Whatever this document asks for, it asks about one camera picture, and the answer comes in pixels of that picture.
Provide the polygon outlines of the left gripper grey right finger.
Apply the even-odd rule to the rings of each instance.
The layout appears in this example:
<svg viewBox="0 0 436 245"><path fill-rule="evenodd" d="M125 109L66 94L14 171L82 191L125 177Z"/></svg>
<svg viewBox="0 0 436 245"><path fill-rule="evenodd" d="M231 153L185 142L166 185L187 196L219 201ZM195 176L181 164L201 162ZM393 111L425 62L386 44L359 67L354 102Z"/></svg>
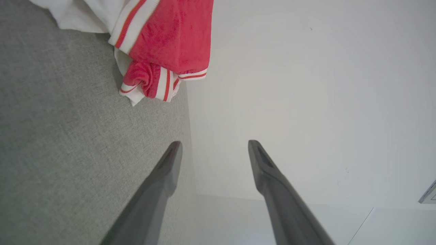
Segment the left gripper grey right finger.
<svg viewBox="0 0 436 245"><path fill-rule="evenodd" d="M335 245L259 141L249 140L257 191L263 195L277 245Z"/></svg>

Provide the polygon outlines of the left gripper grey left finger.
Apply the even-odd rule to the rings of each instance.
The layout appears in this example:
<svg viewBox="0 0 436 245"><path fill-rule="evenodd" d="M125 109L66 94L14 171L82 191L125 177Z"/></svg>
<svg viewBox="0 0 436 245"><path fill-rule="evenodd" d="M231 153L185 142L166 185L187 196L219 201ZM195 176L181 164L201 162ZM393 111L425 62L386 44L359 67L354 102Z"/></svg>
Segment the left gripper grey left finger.
<svg viewBox="0 0 436 245"><path fill-rule="evenodd" d="M170 143L100 245L157 245L168 199L180 174L183 146Z"/></svg>

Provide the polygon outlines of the red and white garment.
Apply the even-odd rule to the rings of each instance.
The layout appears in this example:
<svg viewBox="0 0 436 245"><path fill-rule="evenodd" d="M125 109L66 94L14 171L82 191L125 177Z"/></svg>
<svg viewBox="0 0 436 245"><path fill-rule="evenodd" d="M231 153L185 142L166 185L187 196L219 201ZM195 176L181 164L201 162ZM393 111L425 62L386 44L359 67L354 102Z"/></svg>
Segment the red and white garment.
<svg viewBox="0 0 436 245"><path fill-rule="evenodd" d="M214 0L30 0L60 29L110 34L132 106L170 102L183 81L206 77Z"/></svg>

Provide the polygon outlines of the grey fabric sofa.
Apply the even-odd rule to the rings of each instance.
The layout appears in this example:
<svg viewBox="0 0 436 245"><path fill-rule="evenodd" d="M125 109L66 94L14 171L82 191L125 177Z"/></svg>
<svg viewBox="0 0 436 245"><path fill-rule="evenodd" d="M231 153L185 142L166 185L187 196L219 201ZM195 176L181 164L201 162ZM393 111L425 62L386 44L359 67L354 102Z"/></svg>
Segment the grey fabric sofa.
<svg viewBox="0 0 436 245"><path fill-rule="evenodd" d="M194 245L186 85L132 107L108 39L0 0L0 245L99 245L173 141L183 158L158 243Z"/></svg>

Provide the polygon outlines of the grey metal frame piece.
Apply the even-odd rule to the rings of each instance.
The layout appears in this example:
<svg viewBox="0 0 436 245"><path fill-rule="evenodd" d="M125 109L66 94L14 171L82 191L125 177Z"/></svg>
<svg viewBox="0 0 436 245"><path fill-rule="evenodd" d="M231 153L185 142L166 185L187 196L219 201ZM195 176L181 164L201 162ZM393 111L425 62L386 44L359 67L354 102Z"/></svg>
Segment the grey metal frame piece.
<svg viewBox="0 0 436 245"><path fill-rule="evenodd" d="M420 204L435 204L436 205L436 180L430 185L425 193L420 197Z"/></svg>

